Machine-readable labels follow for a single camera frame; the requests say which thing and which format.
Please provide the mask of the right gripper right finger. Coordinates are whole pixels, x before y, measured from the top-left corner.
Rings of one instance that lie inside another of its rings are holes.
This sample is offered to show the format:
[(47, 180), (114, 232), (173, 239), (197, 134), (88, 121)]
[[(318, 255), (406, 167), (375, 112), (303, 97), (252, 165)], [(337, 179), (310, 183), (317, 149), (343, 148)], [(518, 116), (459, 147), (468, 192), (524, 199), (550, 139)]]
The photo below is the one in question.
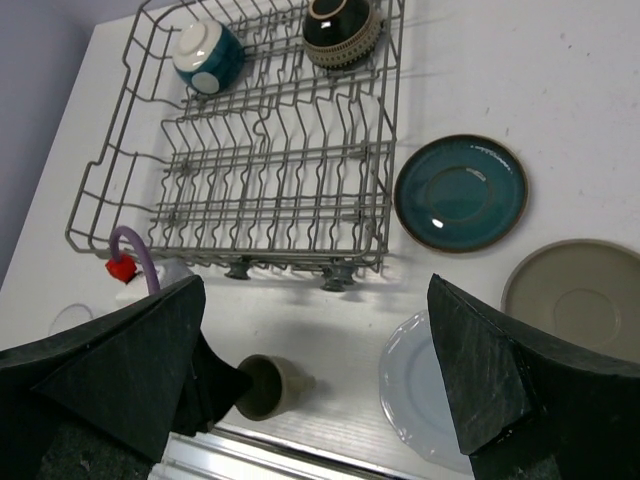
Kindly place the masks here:
[(438, 275), (427, 304), (475, 478), (638, 478), (638, 364), (530, 327)]

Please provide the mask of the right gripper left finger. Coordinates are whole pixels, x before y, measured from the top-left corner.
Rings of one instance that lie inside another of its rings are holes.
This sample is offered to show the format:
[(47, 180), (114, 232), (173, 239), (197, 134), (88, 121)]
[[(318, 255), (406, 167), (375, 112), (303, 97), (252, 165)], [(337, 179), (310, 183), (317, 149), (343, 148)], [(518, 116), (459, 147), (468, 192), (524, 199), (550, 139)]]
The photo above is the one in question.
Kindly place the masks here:
[(2, 351), (2, 478), (146, 478), (164, 453), (204, 307), (193, 275)]

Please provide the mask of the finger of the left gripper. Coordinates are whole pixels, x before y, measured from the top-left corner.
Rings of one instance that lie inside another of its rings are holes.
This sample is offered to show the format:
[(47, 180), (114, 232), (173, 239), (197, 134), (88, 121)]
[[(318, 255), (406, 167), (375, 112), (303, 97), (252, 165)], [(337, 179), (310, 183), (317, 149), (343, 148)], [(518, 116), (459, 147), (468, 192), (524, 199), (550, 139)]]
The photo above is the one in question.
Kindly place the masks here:
[(207, 432), (252, 387), (251, 377), (219, 358), (199, 333), (174, 416), (172, 431)]

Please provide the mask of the grey ceramic mug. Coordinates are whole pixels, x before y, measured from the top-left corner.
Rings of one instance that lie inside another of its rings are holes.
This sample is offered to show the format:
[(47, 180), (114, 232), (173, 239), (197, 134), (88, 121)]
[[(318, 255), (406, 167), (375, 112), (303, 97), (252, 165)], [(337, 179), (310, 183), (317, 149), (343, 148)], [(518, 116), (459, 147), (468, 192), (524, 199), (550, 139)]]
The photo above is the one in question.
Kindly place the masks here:
[(250, 377), (252, 385), (235, 406), (251, 421), (264, 421), (294, 409), (316, 386), (313, 376), (279, 356), (251, 355), (238, 370)]

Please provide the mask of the clear drinking glass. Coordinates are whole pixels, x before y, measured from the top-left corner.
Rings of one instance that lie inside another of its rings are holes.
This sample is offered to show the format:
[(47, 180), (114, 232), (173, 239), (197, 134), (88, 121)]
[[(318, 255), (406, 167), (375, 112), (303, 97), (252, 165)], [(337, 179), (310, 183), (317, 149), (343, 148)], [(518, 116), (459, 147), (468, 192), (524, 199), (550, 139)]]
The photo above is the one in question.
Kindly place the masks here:
[(94, 319), (94, 313), (83, 303), (73, 303), (61, 310), (52, 321), (48, 335), (53, 336), (61, 332), (83, 325)]

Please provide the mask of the light blue scalloped plate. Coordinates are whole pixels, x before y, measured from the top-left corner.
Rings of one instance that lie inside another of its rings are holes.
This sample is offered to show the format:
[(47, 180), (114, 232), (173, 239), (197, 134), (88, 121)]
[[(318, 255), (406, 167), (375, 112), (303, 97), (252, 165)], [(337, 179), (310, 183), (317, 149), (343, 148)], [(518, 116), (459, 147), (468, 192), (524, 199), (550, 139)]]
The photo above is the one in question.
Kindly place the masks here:
[(472, 473), (458, 445), (426, 310), (400, 324), (386, 342), (379, 359), (379, 399), (398, 438), (422, 459)]

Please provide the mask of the teal white-dotted bowl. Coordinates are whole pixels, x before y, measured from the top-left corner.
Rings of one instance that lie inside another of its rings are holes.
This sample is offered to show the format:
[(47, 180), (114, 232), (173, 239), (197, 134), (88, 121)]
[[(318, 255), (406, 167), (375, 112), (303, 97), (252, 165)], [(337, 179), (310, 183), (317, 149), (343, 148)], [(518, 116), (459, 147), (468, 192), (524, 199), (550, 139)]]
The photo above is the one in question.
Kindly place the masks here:
[(236, 35), (217, 20), (184, 29), (172, 53), (174, 70), (199, 94), (214, 95), (230, 87), (241, 74), (245, 52)]

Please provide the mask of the dark patterned bowl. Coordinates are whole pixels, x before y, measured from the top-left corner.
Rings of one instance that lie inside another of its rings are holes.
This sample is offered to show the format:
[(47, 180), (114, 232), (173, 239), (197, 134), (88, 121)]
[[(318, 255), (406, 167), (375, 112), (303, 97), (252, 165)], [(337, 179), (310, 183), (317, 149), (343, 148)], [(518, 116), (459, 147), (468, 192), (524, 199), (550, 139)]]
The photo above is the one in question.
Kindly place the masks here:
[(313, 65), (338, 70), (369, 56), (381, 33), (382, 17), (371, 1), (312, 0), (302, 42)]

